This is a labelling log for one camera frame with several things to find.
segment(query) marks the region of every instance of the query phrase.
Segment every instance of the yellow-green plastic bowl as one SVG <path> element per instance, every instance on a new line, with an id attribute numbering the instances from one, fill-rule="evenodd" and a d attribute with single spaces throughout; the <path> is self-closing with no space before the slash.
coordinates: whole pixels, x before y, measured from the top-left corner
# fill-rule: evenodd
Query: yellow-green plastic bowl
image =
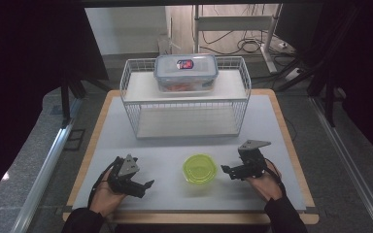
<path id="1" fill-rule="evenodd" d="M 208 154 L 195 154 L 189 157 L 183 166 L 184 175 L 189 183 L 208 183 L 217 174 L 217 165 Z"/>

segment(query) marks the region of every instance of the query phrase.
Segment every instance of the white wire basket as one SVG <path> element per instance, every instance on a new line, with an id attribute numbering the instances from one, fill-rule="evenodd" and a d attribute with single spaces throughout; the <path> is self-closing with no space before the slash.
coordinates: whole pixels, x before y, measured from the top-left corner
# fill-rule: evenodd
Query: white wire basket
<path id="1" fill-rule="evenodd" d="M 238 136 L 251 96 L 241 56 L 217 57 L 219 75 L 211 91 L 161 92 L 155 59 L 129 59 L 120 96 L 137 138 Z"/>

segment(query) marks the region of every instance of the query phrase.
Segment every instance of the metal frame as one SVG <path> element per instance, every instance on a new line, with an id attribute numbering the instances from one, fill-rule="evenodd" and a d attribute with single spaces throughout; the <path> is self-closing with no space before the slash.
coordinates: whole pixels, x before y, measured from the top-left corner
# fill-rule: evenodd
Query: metal frame
<path id="1" fill-rule="evenodd" d="M 371 190 L 368 183 L 365 181 L 363 175 L 359 172 L 354 160 L 351 158 L 350 153 L 342 142 L 337 130 L 326 120 L 325 110 L 322 106 L 322 101 L 319 97 L 310 98 L 314 109 L 321 121 L 321 124 L 328 135 L 328 139 L 331 141 L 335 150 L 337 151 L 341 162 L 343 163 L 345 170 L 350 176 L 351 181 L 358 192 L 363 204 L 365 205 L 368 213 L 373 219 L 373 191 Z"/>
<path id="2" fill-rule="evenodd" d="M 65 128 L 61 128 L 56 135 L 50 152 L 42 165 L 41 171 L 39 172 L 35 183 L 33 183 L 32 188 L 26 197 L 25 203 L 17 216 L 17 220 L 15 221 L 11 233 L 26 232 L 28 229 L 41 198 L 44 195 L 45 189 L 47 188 L 48 182 L 51 179 L 51 175 L 56 166 L 57 160 L 62 153 L 66 141 L 68 140 L 69 133 L 74 125 L 75 117 L 81 104 L 82 100 L 80 99 L 76 99 L 73 102 L 71 107 L 71 118 Z"/>
<path id="3" fill-rule="evenodd" d="M 199 53 L 199 32 L 200 31 L 245 31 L 245 30 L 268 30 L 265 44 L 260 45 L 260 51 L 265 60 L 270 74 L 278 73 L 274 61 L 269 53 L 269 47 L 277 26 L 278 18 L 283 4 L 278 4 L 275 14 L 269 16 L 255 17 L 200 17 L 199 5 L 195 5 L 194 35 L 195 41 L 193 52 Z"/>

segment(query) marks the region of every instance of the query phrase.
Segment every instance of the wooden table edge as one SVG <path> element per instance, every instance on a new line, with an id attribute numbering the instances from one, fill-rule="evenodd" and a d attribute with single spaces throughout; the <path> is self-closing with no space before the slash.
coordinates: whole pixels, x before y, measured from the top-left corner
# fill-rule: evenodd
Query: wooden table edge
<path id="1" fill-rule="evenodd" d="M 251 91 L 251 95 L 268 95 L 271 101 L 271 105 L 274 109 L 275 116 L 277 118 L 278 124 L 280 126 L 281 132 L 283 134 L 284 141 L 287 146 L 288 154 L 292 166 L 294 167 L 295 176 L 299 182 L 301 193 L 303 195 L 305 205 L 307 208 L 315 208 L 314 200 L 311 196 L 310 189 L 307 185 L 306 179 L 304 177 L 304 173 L 302 172 L 301 165 L 298 160 L 298 156 L 296 155 L 295 148 L 293 146 L 291 137 L 289 135 L 287 125 L 285 123 L 283 114 L 281 112 L 280 105 L 278 103 L 278 99 L 275 95 L 275 92 L 271 89 L 253 89 Z M 88 147 L 86 149 L 85 157 L 81 164 L 80 171 L 78 172 L 77 178 L 75 180 L 74 186 L 71 190 L 71 194 L 69 195 L 67 206 L 72 207 L 74 205 L 75 199 L 78 195 L 78 191 L 84 182 L 86 172 L 89 164 L 92 160 L 92 156 L 95 152 L 96 145 L 98 143 L 99 135 L 102 131 L 103 124 L 106 119 L 106 115 L 108 114 L 109 107 L 112 103 L 114 97 L 120 96 L 119 90 L 111 90 L 108 92 L 105 102 L 102 106 L 101 113 L 96 121 L 95 128 L 93 130 L 92 136 L 90 137 L 90 141 Z M 66 220 L 70 212 L 64 212 L 62 218 Z M 301 219 L 304 221 L 305 224 L 316 224 L 319 221 L 318 214 L 300 214 Z M 268 224 L 269 218 L 266 214 L 219 214 L 219 213 L 206 213 L 206 214 L 163 214 L 163 213 L 121 213 L 117 214 L 116 217 L 113 217 L 114 222 L 121 222 L 121 223 L 213 223 L 213 224 Z"/>

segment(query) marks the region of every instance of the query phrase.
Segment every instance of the aluminum rail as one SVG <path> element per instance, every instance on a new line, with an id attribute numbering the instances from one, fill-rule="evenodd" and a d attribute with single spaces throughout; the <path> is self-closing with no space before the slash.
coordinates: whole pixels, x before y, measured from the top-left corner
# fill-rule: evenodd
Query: aluminum rail
<path id="1" fill-rule="evenodd" d="M 195 14 L 194 14 L 194 17 L 193 17 L 193 30 L 194 30 L 194 33 L 195 33 L 195 38 L 194 38 L 194 42 L 193 42 L 193 53 L 199 53 L 199 5 L 195 5 Z"/>
<path id="2" fill-rule="evenodd" d="M 260 46 L 260 50 L 262 52 L 262 56 L 264 57 L 266 66 L 268 67 L 270 74 L 277 74 L 277 67 L 275 67 L 274 61 L 271 58 L 271 54 L 269 53 L 269 47 L 271 46 L 272 36 L 275 32 L 275 27 L 277 27 L 278 18 L 281 13 L 281 9 L 283 8 L 283 4 L 278 4 L 277 9 L 275 10 L 275 14 L 271 18 L 271 24 L 268 29 L 267 39 L 265 44 Z"/>
<path id="3" fill-rule="evenodd" d="M 329 122 L 326 120 L 323 114 L 324 109 L 321 100 L 318 97 L 312 97 L 310 98 L 310 100 L 320 118 L 320 121 L 325 129 L 326 134 L 328 135 L 329 140 L 335 147 L 345 169 L 347 170 L 348 175 L 350 176 L 351 181 L 356 187 L 358 195 L 360 196 L 368 213 L 371 215 L 371 218 L 373 219 L 373 191 L 368 186 L 362 174 L 356 167 L 356 164 L 351 158 L 350 153 L 348 152 L 340 136 L 338 135 L 337 130 L 331 127 Z"/>
<path id="4" fill-rule="evenodd" d="M 52 147 L 42 165 L 41 171 L 38 177 L 33 183 L 28 196 L 26 197 L 25 203 L 20 210 L 17 220 L 11 230 L 12 233 L 26 232 L 29 224 L 35 215 L 36 209 L 41 201 L 41 198 L 47 188 L 48 182 L 51 179 L 52 172 L 56 166 L 57 160 L 62 153 L 63 147 L 68 139 L 69 133 L 71 132 L 72 126 L 74 125 L 75 118 L 78 110 L 82 104 L 82 100 L 76 99 L 71 106 L 71 119 L 69 124 L 65 128 L 61 128 L 53 141 Z"/>

